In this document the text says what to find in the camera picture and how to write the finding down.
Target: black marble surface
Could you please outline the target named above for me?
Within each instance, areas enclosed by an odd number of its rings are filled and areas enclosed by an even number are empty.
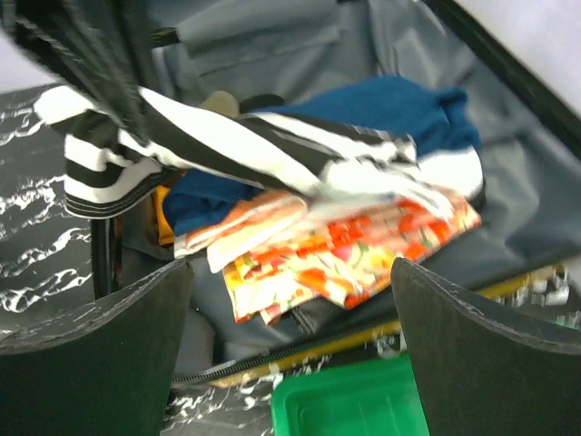
[[[88,222],[64,209],[63,140],[34,114],[33,102],[42,90],[0,95],[0,339],[94,299]],[[548,286],[531,283],[505,303],[554,310],[549,294],[557,305],[571,302],[567,277],[555,277]],[[581,299],[572,295],[578,307],[566,321],[578,327]],[[398,348],[399,338],[383,337],[230,389],[173,392],[162,434],[272,435],[271,395],[284,377],[388,358]]]

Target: orange item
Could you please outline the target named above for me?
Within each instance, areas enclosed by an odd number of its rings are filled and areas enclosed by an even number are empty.
[[[463,197],[441,192],[454,208],[449,222],[402,201],[250,250],[224,269],[236,321],[259,313],[270,324],[319,296],[346,309],[368,300],[389,285],[397,257],[421,262],[480,225]]]
[[[153,204],[155,206],[155,214],[157,216],[157,234],[160,245],[168,245],[173,243],[173,231],[170,225],[165,220],[163,215],[163,199],[170,192],[170,188],[165,186],[158,186],[153,191]]]

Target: suitcase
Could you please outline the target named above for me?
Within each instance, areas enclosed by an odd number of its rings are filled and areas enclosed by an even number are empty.
[[[91,96],[139,144],[149,133],[137,85],[197,105],[216,89],[241,100],[274,93],[300,101],[376,74],[402,75],[430,88],[459,84],[483,140],[483,225],[423,265],[501,299],[552,276],[553,265],[581,253],[581,206],[570,201],[581,181],[577,114],[452,0],[1,5],[3,27],[15,43]],[[151,26],[142,25],[150,19]],[[165,168],[158,183],[173,174]],[[97,300],[171,261],[171,252],[153,242],[153,200],[145,197],[121,215],[91,222]],[[195,342],[211,356],[200,368],[176,368],[176,389],[232,386],[399,332],[390,290],[348,312],[323,302],[313,310],[329,316],[313,334],[305,335],[291,319],[273,327],[261,320],[235,324],[220,277],[209,274],[201,258],[189,267],[193,293],[191,309],[179,314],[186,319],[180,352],[191,352],[187,344]],[[198,311],[209,323],[195,319]],[[213,351],[209,342],[217,344]],[[168,359],[174,359],[170,352]]]

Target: white wall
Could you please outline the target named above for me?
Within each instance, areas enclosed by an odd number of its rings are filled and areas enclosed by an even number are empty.
[[[20,54],[0,32],[0,94],[54,80]]]
[[[456,1],[581,116],[581,1]]]

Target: yellow trim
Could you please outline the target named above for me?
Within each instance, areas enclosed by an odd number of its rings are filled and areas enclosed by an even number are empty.
[[[506,297],[511,293],[518,291],[523,286],[528,286],[533,281],[550,279],[553,277],[553,274],[560,269],[562,269],[562,265],[560,264],[541,268],[540,270],[535,270],[506,282],[490,286],[478,293],[489,299]],[[325,345],[314,348],[307,352],[293,354],[292,356],[281,359],[275,363],[258,366],[244,372],[238,372],[231,376],[224,377],[223,379],[212,381],[211,384],[219,388],[228,388],[241,383],[250,382],[271,373],[281,372],[293,367],[301,366],[306,361],[317,359],[328,354],[333,354],[335,352],[341,352],[355,348],[365,342],[372,341],[373,339],[379,338],[381,336],[397,333],[399,330],[399,321],[388,322],[365,332],[353,334],[335,342],[326,343]]]

